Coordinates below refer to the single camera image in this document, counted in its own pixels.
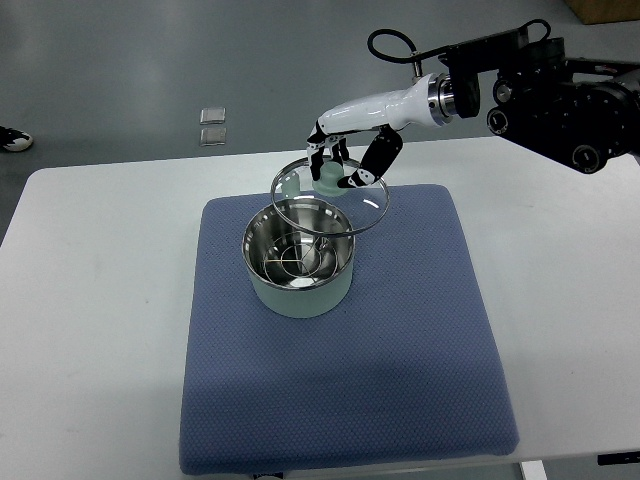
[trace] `gray floor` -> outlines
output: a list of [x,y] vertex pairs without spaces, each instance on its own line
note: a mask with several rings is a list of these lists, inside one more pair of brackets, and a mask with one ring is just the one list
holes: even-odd
[[[375,29],[400,29],[427,50],[536,17],[565,37],[570,56],[640,60],[638,22],[583,26],[562,0],[3,0],[0,125],[24,129],[36,143],[0,153],[0,239],[27,178],[41,168],[304,149],[328,108],[410,85],[410,67],[368,53]],[[391,41],[379,47],[405,53]],[[443,71],[437,61],[424,67]],[[494,78],[481,76],[483,112]],[[202,148],[200,109],[217,105],[227,108],[227,144]],[[485,136],[483,112],[437,131],[410,127],[403,137]],[[549,462],[547,470],[552,479],[640,477],[636,466],[598,468],[595,458]],[[420,474],[518,477],[511,466]]]

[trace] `robotic hand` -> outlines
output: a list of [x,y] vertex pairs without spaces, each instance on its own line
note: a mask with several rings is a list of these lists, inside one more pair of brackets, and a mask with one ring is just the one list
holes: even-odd
[[[529,27],[541,24],[545,35],[529,42]],[[368,47],[376,57],[414,66],[414,85],[339,105],[318,118],[307,139],[314,180],[320,178],[324,149],[331,161],[349,158],[346,135],[379,133],[365,152],[360,169],[338,182],[355,188],[376,182],[402,149],[398,134],[409,123],[437,128],[454,116],[478,115],[478,73],[498,70],[493,97],[498,107],[487,116],[495,134],[582,173],[603,168],[609,158],[632,153],[640,163],[640,64],[567,59],[562,38],[549,38],[551,27],[533,20],[522,27],[424,53],[401,32],[377,30]],[[377,51],[379,35],[393,35],[411,48],[410,57]],[[422,75],[421,61],[438,56],[448,74]],[[612,77],[603,82],[574,82],[576,73]]]

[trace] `white table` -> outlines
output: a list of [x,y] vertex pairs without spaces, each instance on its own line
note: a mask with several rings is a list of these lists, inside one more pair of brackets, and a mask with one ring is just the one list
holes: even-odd
[[[356,158],[363,148],[353,148]],[[43,170],[0,248],[0,478],[176,479],[201,212],[303,152]],[[578,174],[499,138],[405,145],[386,175],[452,194],[521,441],[640,449],[640,168]],[[293,472],[323,477],[330,470]]]

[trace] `black cable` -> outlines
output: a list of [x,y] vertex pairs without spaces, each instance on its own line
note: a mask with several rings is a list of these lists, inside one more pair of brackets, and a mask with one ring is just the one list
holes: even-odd
[[542,18],[536,18],[534,20],[531,20],[530,22],[527,22],[523,26],[521,26],[518,30],[527,30],[531,25],[536,25],[536,24],[542,25],[542,26],[544,26],[544,28],[547,29],[547,31],[544,34],[544,36],[540,40],[536,40],[536,41],[537,42],[542,42],[542,41],[546,40],[547,38],[549,38],[549,35],[551,35],[551,25],[549,24],[549,22],[547,22],[546,20],[543,20]]
[[[378,38],[380,35],[391,35],[392,37],[399,38],[404,43],[406,43],[407,46],[411,49],[412,55],[410,57],[394,57],[392,55],[387,55],[386,53],[380,52],[373,46],[373,41],[376,38]],[[369,38],[367,40],[367,47],[369,48],[369,51],[374,57],[379,58],[380,60],[384,60],[385,62],[399,63],[399,64],[415,63],[421,60],[425,60],[427,58],[435,57],[436,55],[440,55],[441,53],[444,53],[447,50],[447,48],[449,48],[448,46],[440,47],[434,50],[429,50],[428,52],[418,53],[416,51],[416,45],[411,41],[411,39],[408,36],[406,36],[402,32],[399,32],[398,30],[392,30],[390,28],[382,28],[380,30],[376,30],[371,35],[369,35]]]

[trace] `shoe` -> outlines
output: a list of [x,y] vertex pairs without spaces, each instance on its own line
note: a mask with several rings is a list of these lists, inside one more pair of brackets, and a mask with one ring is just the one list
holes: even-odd
[[33,143],[33,138],[28,133],[14,130],[13,128],[0,127],[0,145],[10,152],[21,152]]

